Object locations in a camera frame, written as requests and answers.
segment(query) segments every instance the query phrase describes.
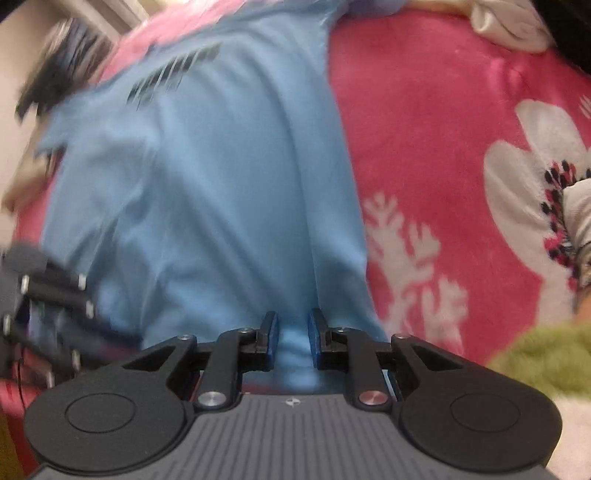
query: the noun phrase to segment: wall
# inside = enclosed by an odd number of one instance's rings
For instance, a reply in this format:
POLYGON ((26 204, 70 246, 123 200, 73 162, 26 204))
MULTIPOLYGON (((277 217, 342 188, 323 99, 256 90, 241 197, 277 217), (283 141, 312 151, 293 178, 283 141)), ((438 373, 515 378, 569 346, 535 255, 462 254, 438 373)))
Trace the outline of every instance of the wall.
MULTIPOLYGON (((15 119, 20 87, 45 35, 59 19, 47 0, 28 0, 0 24, 0 193, 10 182, 34 125, 31 113, 22 125, 15 119)), ((10 242, 13 226, 13 219, 0 213, 0 247, 10 242)))

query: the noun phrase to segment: white flower petal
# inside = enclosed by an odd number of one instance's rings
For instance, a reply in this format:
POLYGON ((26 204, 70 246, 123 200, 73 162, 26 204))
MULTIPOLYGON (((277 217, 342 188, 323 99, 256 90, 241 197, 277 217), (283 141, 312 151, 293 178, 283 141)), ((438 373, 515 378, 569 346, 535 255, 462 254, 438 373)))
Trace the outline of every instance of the white flower petal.
POLYGON ((491 145, 485 155, 486 201, 497 228, 519 259, 543 278, 566 279, 569 271, 552 261, 544 248, 550 236, 544 197, 544 165, 531 153, 507 142, 491 145))
POLYGON ((556 105, 535 100, 520 102, 515 113, 531 151, 545 165, 567 160, 577 169, 583 168, 587 149, 568 113, 556 105))

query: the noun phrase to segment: ribbed gray surface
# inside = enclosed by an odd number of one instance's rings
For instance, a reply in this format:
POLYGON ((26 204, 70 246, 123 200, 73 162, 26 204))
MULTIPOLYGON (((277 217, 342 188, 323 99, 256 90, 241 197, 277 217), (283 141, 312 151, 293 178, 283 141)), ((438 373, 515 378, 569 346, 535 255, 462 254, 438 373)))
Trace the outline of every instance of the ribbed gray surface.
MULTIPOLYGON (((245 395, 231 411, 199 417, 168 456, 105 479, 556 480, 542 467, 504 476, 458 471, 413 448, 386 414, 359 411, 342 395, 293 399, 245 395)), ((35 476, 72 478, 49 468, 35 476)))

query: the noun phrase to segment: green fuzzy fabric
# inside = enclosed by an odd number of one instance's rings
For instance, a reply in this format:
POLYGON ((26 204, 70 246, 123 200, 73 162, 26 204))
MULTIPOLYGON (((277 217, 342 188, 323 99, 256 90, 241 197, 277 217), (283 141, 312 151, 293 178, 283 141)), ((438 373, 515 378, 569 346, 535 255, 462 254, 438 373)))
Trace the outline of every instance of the green fuzzy fabric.
POLYGON ((488 367, 550 398, 591 399, 591 323, 534 328, 488 367))

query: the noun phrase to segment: black robotic device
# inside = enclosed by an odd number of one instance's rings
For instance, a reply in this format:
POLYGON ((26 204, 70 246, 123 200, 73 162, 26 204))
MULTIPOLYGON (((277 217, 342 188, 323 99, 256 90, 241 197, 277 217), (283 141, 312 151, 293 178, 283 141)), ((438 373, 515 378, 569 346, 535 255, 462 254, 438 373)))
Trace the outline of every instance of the black robotic device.
MULTIPOLYGON (((554 479, 561 419, 543 394, 415 337, 328 327, 320 310, 314 366, 345 372, 343 393, 241 393, 243 373, 273 368, 279 327, 269 312, 216 342, 182 335, 48 390, 25 417, 33 477, 554 479)), ((67 358, 52 357, 63 375, 80 368, 67 358)))

